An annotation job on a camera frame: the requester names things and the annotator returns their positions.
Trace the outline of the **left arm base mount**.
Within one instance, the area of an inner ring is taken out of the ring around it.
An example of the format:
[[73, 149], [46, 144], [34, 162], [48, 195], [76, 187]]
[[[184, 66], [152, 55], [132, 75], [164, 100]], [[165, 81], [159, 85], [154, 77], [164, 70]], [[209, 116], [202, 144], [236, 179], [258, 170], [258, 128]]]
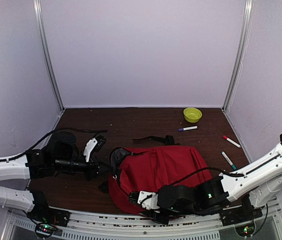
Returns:
[[49, 238], [58, 231], [58, 227], [67, 227], [70, 218], [69, 211], [50, 207], [41, 191], [34, 190], [29, 193], [33, 197], [31, 201], [33, 208], [24, 213], [35, 224], [34, 233], [39, 238]]

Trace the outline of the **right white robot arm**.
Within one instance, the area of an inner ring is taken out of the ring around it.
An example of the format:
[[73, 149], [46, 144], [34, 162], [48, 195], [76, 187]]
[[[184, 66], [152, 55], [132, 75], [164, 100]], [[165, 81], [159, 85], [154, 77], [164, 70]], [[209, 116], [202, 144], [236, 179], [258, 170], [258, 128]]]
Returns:
[[198, 174], [198, 170], [161, 187], [152, 194], [149, 207], [163, 214], [166, 224], [171, 216], [219, 214], [229, 203], [247, 195], [248, 201], [237, 209], [237, 217], [247, 221], [274, 195], [273, 190], [264, 187], [282, 177], [282, 134], [280, 142], [257, 161], [231, 173], [213, 170], [220, 174], [196, 187], [181, 183]]

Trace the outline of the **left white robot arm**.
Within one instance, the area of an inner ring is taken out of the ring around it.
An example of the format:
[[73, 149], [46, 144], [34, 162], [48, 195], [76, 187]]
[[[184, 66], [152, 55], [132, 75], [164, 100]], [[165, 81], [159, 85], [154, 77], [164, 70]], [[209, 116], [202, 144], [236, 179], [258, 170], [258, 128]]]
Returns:
[[[107, 166], [94, 156], [105, 143], [106, 138], [97, 133], [87, 142], [83, 150], [79, 150], [73, 133], [55, 132], [47, 145], [41, 149], [31, 147], [17, 155], [0, 157], [0, 181], [34, 180], [76, 173], [82, 174], [90, 181], [100, 175], [102, 167]], [[0, 186], [0, 206], [24, 211], [42, 222], [48, 222], [55, 216], [44, 193], [40, 191], [17, 191]]]

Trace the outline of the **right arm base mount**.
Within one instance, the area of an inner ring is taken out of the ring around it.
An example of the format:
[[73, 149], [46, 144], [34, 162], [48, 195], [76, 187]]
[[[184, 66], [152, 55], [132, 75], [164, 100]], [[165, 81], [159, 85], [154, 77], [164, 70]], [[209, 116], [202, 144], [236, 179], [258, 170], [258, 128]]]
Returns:
[[[263, 216], [262, 210], [266, 209], [265, 217], [259, 227], [256, 226], [256, 218]], [[247, 207], [242, 204], [239, 207], [226, 209], [220, 213], [223, 226], [235, 226], [235, 232], [238, 236], [247, 239], [253, 238], [265, 225], [269, 214], [269, 205], [266, 203], [258, 209]]]

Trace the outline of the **red backpack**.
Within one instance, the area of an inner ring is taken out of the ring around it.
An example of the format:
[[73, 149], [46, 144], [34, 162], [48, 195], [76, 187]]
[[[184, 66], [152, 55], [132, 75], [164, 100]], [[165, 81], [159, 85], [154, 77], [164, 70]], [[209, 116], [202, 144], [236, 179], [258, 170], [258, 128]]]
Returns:
[[157, 192], [180, 181], [196, 187], [212, 179], [207, 164], [193, 146], [116, 147], [109, 156], [112, 173], [99, 189], [123, 212], [139, 215], [144, 208], [129, 201], [131, 192]]

